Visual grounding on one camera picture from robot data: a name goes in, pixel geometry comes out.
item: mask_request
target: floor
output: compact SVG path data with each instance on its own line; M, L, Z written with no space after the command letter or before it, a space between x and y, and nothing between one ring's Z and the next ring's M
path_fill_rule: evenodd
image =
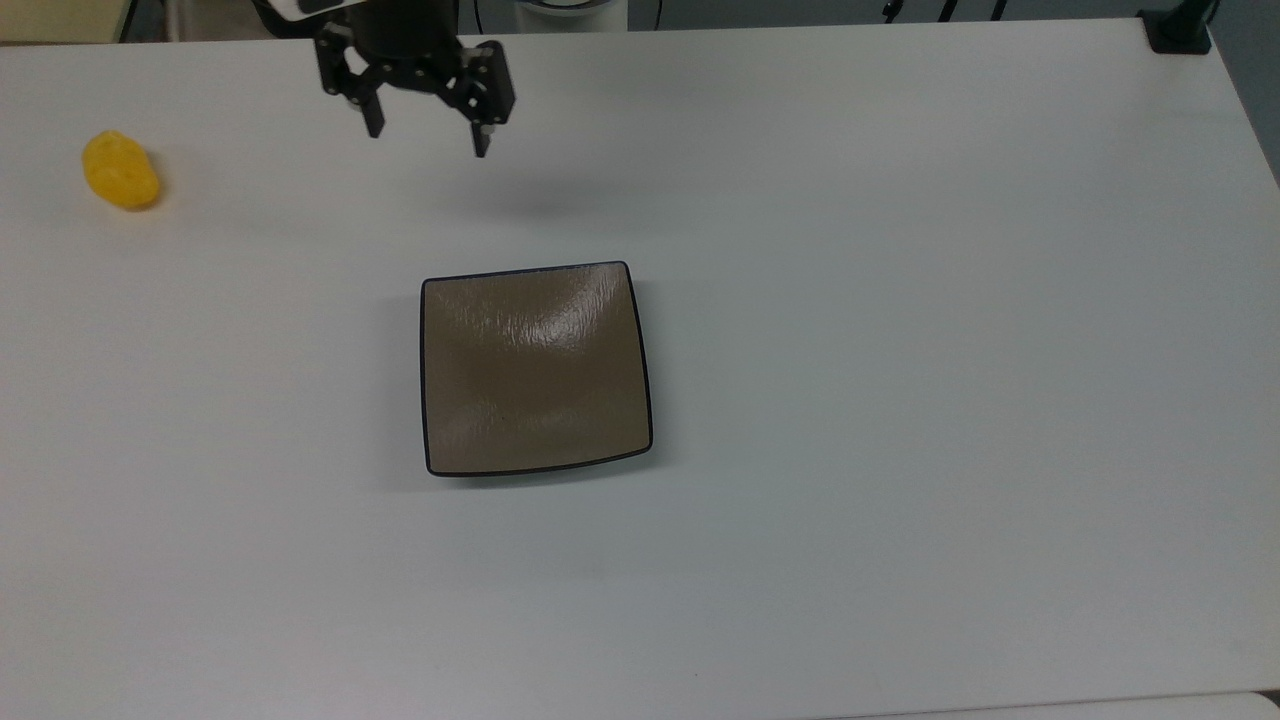
M168 3L168 13L161 3ZM460 32L515 31L512 0L461 0ZM910 0L896 22L933 22L943 0ZM995 0L961 1L952 22L987 20ZM882 0L630 0L632 29L692 29L883 22ZM1132 18L1142 8L1167 8L1170 0L1010 0L1005 19ZM138 0L137 28L155 28L177 40L270 38L251 0ZM1280 1L1225 0L1212 24L1213 37L1235 81L1262 151L1280 182ZM147 37L136 37L146 40Z

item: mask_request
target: robotic arm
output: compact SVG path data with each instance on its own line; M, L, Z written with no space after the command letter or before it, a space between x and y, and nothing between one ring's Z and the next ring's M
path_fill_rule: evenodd
M387 119L378 101L383 85L438 96L471 122L476 158L484 158L494 127L507 122L516 104L502 44L458 42L457 5L449 0L269 0L288 20L347 8L316 35L320 83L343 95L365 117L370 137ZM355 47L369 67L356 74L346 50Z

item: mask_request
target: table surface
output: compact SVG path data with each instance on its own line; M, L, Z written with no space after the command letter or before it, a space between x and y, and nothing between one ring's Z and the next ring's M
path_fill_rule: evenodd
M1137 20L0 50L6 717L797 719L1280 685L1280 192ZM166 191L91 195L115 127ZM626 260L654 450L433 478L425 277Z
M893 720L1280 720L1280 708L1258 694L1231 693L1001 710L960 710L891 717Z

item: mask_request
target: black cable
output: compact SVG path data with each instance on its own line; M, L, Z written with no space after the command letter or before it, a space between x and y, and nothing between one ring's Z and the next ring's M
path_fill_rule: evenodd
M884 24L893 22L893 18L902 12L902 3L904 0L888 0L888 3L884 3L884 9L881 10L881 14L884 15Z
M946 4L942 5L942 14L938 15L938 22L940 23L950 23L951 22L951 13L956 12L956 5L959 5L959 4L960 4L960 0L947 0Z

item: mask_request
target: brown plate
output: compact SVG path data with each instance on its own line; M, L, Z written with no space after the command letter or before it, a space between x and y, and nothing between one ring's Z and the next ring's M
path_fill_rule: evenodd
M653 445L626 263L422 283L422 432L435 475L508 475Z

